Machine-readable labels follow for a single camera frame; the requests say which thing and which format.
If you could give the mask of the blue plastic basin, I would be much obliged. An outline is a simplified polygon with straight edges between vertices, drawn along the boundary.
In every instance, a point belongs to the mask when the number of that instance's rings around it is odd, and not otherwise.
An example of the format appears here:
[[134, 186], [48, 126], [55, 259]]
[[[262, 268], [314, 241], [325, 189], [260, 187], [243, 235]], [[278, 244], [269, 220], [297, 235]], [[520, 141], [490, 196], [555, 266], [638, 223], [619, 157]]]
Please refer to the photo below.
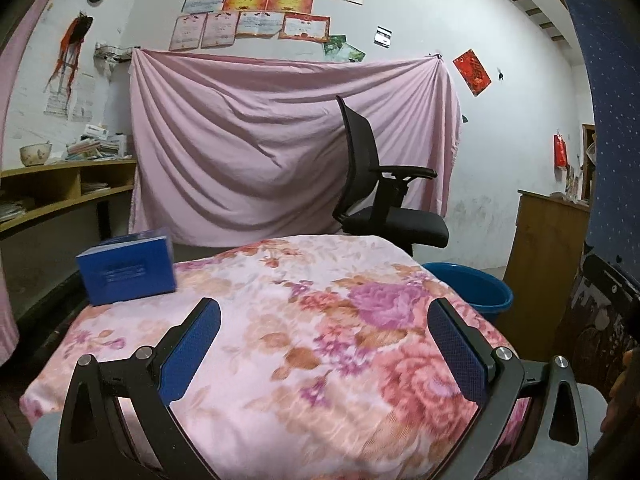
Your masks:
[[495, 322], [513, 304], [510, 287], [484, 271], [449, 262], [430, 262], [423, 267], [449, 285], [489, 322]]

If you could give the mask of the blue cardboard box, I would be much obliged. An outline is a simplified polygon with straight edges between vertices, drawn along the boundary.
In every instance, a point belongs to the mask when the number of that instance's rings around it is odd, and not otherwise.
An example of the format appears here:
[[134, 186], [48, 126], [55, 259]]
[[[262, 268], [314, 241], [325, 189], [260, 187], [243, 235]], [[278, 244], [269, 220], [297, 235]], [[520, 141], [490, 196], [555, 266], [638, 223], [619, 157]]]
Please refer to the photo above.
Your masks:
[[79, 254], [76, 262], [93, 306], [177, 289], [174, 253], [166, 230], [111, 238]]

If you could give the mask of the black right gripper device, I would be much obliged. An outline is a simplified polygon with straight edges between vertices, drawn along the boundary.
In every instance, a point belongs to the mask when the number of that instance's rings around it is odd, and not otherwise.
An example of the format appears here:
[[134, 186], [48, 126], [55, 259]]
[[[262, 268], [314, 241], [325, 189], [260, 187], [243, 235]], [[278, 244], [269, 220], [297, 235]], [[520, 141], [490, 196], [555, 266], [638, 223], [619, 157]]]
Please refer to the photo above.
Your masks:
[[596, 254], [582, 262], [582, 273], [610, 300], [615, 310], [631, 323], [639, 322], [639, 284]]

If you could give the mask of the wooden cabinet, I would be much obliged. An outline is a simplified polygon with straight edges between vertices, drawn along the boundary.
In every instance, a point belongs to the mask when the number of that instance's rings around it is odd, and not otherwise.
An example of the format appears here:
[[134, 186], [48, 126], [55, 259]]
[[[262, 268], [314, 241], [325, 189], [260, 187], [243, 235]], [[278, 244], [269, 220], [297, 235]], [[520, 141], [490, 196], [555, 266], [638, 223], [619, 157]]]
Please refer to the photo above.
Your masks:
[[551, 356], [554, 333], [570, 298], [590, 211], [548, 195], [521, 191], [503, 281], [513, 292], [497, 326], [524, 359]]

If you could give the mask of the floral pink tablecloth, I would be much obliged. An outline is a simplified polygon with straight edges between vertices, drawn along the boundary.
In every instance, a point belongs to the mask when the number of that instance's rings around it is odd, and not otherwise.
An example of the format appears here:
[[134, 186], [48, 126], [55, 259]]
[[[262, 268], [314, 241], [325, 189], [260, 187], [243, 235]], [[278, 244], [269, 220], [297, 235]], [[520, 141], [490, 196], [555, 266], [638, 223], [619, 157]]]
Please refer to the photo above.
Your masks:
[[221, 328], [172, 410], [225, 479], [414, 479], [445, 458], [476, 407], [427, 328], [437, 298], [490, 344], [506, 338], [387, 240], [299, 235], [178, 263], [167, 295], [86, 307], [21, 397], [62, 410], [77, 360], [152, 346], [205, 297]]

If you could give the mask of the wooden shelf desk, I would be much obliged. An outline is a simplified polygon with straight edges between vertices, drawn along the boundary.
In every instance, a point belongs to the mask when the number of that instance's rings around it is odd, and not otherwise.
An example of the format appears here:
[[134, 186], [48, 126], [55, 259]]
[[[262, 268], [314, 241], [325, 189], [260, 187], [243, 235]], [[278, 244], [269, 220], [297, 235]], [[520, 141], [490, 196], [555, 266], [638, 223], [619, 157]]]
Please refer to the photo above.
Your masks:
[[75, 257], [126, 228], [136, 162], [61, 162], [1, 174], [1, 263], [10, 312], [22, 318], [77, 270]]

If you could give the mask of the red hanging ornament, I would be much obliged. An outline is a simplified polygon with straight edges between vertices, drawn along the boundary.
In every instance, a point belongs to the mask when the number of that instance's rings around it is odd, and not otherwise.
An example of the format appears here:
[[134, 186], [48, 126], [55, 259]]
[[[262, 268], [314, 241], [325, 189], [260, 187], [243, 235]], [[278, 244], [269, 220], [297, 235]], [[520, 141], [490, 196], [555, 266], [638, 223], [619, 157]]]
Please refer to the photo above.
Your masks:
[[566, 168], [568, 166], [566, 144], [561, 133], [555, 133], [553, 136], [553, 155], [555, 168]]

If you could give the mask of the stack of books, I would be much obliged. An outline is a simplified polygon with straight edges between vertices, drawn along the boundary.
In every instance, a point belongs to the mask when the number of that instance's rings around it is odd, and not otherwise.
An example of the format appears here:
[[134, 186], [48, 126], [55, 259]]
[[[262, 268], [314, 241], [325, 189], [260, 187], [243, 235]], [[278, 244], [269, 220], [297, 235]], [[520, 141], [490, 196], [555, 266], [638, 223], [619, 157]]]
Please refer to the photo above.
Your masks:
[[65, 160], [122, 159], [128, 156], [128, 140], [123, 133], [86, 125], [78, 140], [66, 146]]

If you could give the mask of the black office chair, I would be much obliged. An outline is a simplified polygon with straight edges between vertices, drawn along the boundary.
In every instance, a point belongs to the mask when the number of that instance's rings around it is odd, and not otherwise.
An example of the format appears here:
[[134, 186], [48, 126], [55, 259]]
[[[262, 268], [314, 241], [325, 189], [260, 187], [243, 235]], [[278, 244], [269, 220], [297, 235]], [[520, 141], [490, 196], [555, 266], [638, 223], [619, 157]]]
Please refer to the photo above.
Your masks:
[[437, 172], [426, 167], [381, 165], [370, 122], [341, 96], [336, 100], [348, 147], [346, 183], [333, 211], [342, 231], [384, 238], [408, 255], [413, 254], [415, 244], [445, 248], [449, 231], [442, 216], [402, 206], [412, 181], [434, 180]]

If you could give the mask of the ceramic bowl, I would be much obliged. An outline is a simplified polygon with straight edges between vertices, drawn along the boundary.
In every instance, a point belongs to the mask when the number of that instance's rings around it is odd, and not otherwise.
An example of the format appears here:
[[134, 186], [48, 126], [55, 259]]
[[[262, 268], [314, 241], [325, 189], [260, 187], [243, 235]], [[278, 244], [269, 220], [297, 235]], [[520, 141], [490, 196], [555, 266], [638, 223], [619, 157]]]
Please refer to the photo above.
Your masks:
[[20, 148], [20, 159], [24, 167], [44, 165], [51, 155], [52, 144], [41, 142], [29, 144]]

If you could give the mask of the pink hanging sheet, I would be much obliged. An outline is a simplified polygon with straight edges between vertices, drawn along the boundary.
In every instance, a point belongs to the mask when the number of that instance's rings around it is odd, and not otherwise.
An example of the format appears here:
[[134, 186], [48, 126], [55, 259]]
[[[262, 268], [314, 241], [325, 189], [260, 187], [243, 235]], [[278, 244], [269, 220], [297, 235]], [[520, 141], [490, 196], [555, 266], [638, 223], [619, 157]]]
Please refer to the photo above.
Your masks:
[[436, 56], [327, 63], [137, 50], [129, 93], [131, 231], [164, 228], [203, 247], [336, 231], [342, 105], [370, 122], [384, 164], [435, 171], [407, 205], [447, 210], [462, 113]]

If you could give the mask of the blue patterned cloth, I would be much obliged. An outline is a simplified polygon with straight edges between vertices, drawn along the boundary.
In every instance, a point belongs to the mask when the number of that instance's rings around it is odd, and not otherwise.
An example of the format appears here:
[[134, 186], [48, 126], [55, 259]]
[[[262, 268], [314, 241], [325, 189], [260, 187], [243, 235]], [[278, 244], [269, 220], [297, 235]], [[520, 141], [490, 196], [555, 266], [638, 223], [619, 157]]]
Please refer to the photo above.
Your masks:
[[639, 43], [608, 0], [565, 0], [591, 92], [597, 177], [587, 244], [639, 277]]

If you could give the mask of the red paper wall decoration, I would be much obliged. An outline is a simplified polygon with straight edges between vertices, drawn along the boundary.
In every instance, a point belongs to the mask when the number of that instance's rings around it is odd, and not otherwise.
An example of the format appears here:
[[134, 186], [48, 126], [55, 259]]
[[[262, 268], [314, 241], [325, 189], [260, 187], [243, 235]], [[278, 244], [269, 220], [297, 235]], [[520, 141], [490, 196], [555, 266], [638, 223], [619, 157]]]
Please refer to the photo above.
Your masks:
[[473, 96], [479, 96], [491, 84], [488, 73], [472, 49], [462, 53], [452, 62]]

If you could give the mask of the red tassel wall hanging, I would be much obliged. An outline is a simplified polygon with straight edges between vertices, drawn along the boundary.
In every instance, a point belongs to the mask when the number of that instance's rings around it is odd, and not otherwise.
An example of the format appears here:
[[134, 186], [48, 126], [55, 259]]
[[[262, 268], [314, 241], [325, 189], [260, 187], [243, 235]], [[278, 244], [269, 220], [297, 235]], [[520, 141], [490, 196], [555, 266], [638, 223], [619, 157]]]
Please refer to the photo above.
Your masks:
[[81, 47], [92, 26], [93, 17], [79, 12], [76, 18], [70, 22], [66, 32], [60, 41], [58, 48], [58, 58], [54, 70], [48, 80], [51, 82], [57, 76], [68, 76], [66, 82], [67, 95], [70, 96], [72, 85], [78, 71]]

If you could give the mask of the wall certificates cluster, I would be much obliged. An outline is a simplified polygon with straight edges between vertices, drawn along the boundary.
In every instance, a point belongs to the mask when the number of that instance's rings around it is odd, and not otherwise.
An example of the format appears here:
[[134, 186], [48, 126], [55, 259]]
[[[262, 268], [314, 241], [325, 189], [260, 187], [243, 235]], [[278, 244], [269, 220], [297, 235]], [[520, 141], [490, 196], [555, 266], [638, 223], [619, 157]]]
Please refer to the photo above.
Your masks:
[[[340, 0], [361, 6], [363, 0]], [[239, 38], [309, 41], [330, 62], [358, 63], [366, 54], [344, 35], [330, 33], [331, 19], [314, 13], [314, 0], [184, 0], [169, 49], [225, 48]]]

